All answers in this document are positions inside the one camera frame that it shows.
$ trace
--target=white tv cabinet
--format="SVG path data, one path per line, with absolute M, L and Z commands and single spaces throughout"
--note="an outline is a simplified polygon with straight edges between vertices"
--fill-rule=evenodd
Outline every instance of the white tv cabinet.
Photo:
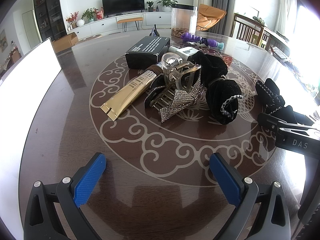
M 123 30 L 122 24 L 117 24 L 117 21 L 136 17 L 143 17 L 143 21 L 138 22 L 140 30 L 152 29 L 155 24 L 157 25 L 157 28 L 171 28 L 171 12 L 143 12 L 104 18 L 99 21 L 87 23 L 81 27 L 76 27 L 67 33 L 75 32 L 79 40 L 97 34 L 102 34 L 104 36 L 112 33 L 119 33 Z M 133 30 L 137 30 L 135 22 L 128 22 L 127 31 Z

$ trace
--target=white bottle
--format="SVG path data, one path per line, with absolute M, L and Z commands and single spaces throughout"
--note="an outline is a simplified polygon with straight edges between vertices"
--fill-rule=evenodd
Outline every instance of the white bottle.
M 191 60 L 191 56 L 198 52 L 197 49 L 193 47 L 185 47 L 182 49 L 178 49 L 176 47 L 171 46 L 169 48 L 169 52 L 175 53 L 179 55 L 183 60 Z

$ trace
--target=black box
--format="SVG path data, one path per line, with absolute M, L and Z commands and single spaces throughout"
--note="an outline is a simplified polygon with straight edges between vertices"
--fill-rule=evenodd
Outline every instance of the black box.
M 146 36 L 125 53 L 128 67 L 146 69 L 157 64 L 169 47 L 170 38 Z

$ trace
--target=round wooden table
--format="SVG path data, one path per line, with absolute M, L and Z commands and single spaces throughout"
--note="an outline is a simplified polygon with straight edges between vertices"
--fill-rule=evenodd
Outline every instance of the round wooden table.
M 62 71 L 39 106 L 22 155 L 22 221 L 35 181 L 57 183 L 86 165 L 95 152 L 102 152 L 106 171 L 81 206 L 102 239 L 211 240 L 234 209 L 208 168 L 209 156 L 219 152 L 242 176 L 257 183 L 280 181 L 295 227 L 305 180 L 304 156 L 276 148 L 274 135 L 257 124 L 262 105 L 254 85 L 258 79 L 272 78 L 286 104 L 300 113 L 315 109 L 312 97 L 264 49 L 199 32 L 225 43 L 222 52 L 198 49 L 222 57 L 228 65 L 227 78 L 239 84 L 244 98 L 239 100 L 237 118 L 228 125 L 217 123 L 203 94 L 196 105 L 161 123 L 156 109 L 144 109 L 144 93 L 113 122 L 100 106 L 141 73 L 128 69 L 124 53 L 149 33 L 104 36 L 59 54 Z M 159 33 L 170 37 L 170 30 Z M 177 38 L 172 43 L 190 46 Z M 56 207 L 68 237 L 75 239 Z M 240 239 L 249 233 L 258 208 L 256 204 Z

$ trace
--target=flat screen tv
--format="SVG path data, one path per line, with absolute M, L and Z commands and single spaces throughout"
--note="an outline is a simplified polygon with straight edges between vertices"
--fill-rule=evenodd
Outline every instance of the flat screen tv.
M 104 15 L 144 10 L 144 0 L 102 0 Z

